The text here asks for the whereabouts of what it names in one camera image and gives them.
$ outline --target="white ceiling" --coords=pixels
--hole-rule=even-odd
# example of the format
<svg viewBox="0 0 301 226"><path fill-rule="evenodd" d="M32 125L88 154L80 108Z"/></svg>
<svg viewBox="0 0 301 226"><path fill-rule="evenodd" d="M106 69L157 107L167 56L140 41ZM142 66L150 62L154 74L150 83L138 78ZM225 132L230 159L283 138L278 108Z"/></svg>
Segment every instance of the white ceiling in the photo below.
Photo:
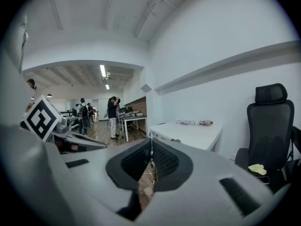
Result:
<svg viewBox="0 0 301 226"><path fill-rule="evenodd" d="M123 90L125 84L133 76L133 70L115 66L105 66L105 71L111 77L102 77L98 65L65 65L39 69L33 72L24 72L25 80L34 79L37 87L47 88L51 85L78 85L99 87L105 89L108 84L110 89Z"/></svg>
<svg viewBox="0 0 301 226"><path fill-rule="evenodd" d="M29 37L47 30L118 31L149 41L166 19L186 0L30 0Z"/></svg>

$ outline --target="textured black rubber pad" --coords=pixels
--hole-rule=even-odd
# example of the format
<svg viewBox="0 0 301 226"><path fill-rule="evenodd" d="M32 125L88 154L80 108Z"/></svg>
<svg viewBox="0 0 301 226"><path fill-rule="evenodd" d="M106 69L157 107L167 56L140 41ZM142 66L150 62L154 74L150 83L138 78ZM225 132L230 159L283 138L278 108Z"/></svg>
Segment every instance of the textured black rubber pad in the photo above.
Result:
<svg viewBox="0 0 301 226"><path fill-rule="evenodd" d="M70 161L70 162L66 162L66 166L68 168L74 168L83 164L89 163L89 161L87 159L80 159L80 160L76 160L76 161Z"/></svg>
<svg viewBox="0 0 301 226"><path fill-rule="evenodd" d="M244 216L247 216L260 207L260 204L233 178L224 178L220 180L220 183Z"/></svg>

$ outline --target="wooden floor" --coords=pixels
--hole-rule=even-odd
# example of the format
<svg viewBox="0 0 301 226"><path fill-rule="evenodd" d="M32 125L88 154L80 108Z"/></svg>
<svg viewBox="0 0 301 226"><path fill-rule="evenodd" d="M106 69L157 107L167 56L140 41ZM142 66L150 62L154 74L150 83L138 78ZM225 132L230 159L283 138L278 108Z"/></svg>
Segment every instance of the wooden floor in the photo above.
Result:
<svg viewBox="0 0 301 226"><path fill-rule="evenodd" d="M72 131L79 132L79 128L77 127ZM122 146L123 144L126 144L125 132L122 133L119 128L116 129L116 132L119 134L119 138L118 140L112 140L109 121L98 121L98 119L94 119L94 124L92 124L91 128L88 130L87 136L105 143L108 147ZM133 130L128 129L127 133L129 142L146 138L146 135L140 130L137 130L135 127ZM144 210L153 196L153 175L150 164L147 166L138 183L139 202L142 210Z"/></svg>

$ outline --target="backpack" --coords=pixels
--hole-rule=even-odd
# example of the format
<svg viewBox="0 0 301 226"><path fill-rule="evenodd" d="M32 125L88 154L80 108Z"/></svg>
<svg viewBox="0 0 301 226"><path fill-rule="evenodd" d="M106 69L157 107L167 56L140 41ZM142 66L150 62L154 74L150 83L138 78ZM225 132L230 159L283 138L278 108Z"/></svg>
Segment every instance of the backpack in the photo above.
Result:
<svg viewBox="0 0 301 226"><path fill-rule="evenodd" d="M86 106L81 105L80 114L82 118L88 117L88 109Z"/></svg>

